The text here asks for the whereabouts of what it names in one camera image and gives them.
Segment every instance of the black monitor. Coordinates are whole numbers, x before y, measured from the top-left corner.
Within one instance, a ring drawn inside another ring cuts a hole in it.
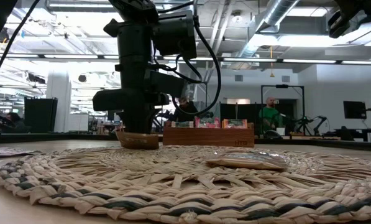
[[[344,101],[344,116],[346,119],[366,119],[365,102]]]

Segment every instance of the braided rug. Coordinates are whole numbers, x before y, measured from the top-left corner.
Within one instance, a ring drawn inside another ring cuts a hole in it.
[[[289,168],[211,167],[233,147],[77,149],[25,156],[0,169],[0,186],[31,204],[161,223],[307,224],[371,220],[371,161],[268,149]]]

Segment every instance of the person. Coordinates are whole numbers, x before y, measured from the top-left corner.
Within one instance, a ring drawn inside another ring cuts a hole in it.
[[[196,109],[195,105],[192,101],[188,101],[185,97],[181,97],[179,99],[180,108],[187,112],[187,113],[196,113],[198,110]],[[193,121],[195,116],[189,116],[186,114],[181,113],[178,109],[175,110],[173,118],[171,121],[177,122],[185,122],[185,121]]]
[[[3,128],[1,131],[3,133],[27,133],[28,127],[25,125],[24,120],[19,117],[17,113],[10,112],[6,115],[6,118],[12,121],[16,127],[15,128]]]
[[[275,130],[278,126],[282,126],[282,119],[279,111],[275,109],[275,99],[274,97],[268,97],[266,100],[265,107],[260,110],[259,118],[263,118],[263,131]]]

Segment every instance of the wooden box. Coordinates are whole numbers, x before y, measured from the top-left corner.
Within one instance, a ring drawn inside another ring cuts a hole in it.
[[[163,130],[163,145],[254,147],[254,128],[171,128]]]

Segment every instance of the green shirt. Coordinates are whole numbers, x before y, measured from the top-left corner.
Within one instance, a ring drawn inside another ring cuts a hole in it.
[[[263,119],[266,119],[270,124],[278,123],[278,126],[282,126],[282,117],[279,114],[279,111],[275,108],[267,108],[264,107],[263,111]],[[263,131],[272,130],[271,126],[268,125],[265,121],[263,121]]]

